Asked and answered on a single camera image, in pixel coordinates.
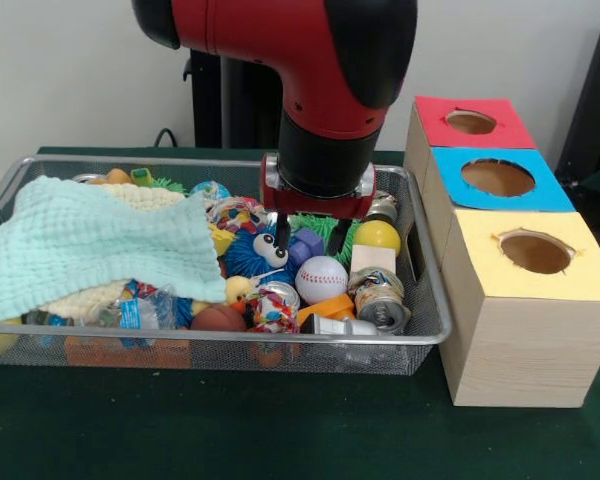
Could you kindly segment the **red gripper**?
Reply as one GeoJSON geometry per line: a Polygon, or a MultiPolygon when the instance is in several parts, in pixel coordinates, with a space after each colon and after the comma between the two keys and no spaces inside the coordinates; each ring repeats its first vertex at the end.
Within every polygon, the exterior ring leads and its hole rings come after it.
{"type": "Polygon", "coordinates": [[[288,248],[291,235],[288,215],[324,215],[339,219],[330,233],[327,254],[340,253],[351,227],[350,219],[363,219],[371,208],[376,193],[375,166],[372,163],[367,166],[351,193],[320,198],[292,188],[279,173],[278,164],[277,153],[265,153],[260,168],[260,201],[266,209],[277,212],[276,245],[288,248]]]}

